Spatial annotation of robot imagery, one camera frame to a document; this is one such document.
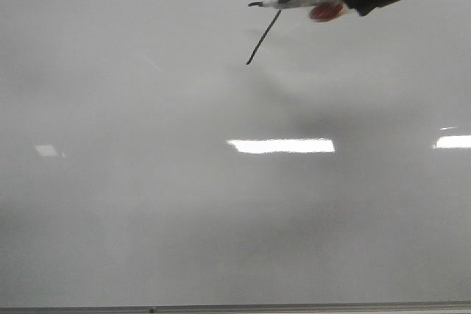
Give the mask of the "red gripper finger pad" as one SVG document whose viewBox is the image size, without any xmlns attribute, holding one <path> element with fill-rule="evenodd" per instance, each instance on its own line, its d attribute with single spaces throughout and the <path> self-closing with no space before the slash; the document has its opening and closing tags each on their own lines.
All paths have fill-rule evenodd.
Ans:
<svg viewBox="0 0 471 314">
<path fill-rule="evenodd" d="M 322 3 L 316 5 L 308 16 L 315 22 L 328 22 L 338 18 L 343 9 L 344 5 L 342 3 Z"/>
</svg>

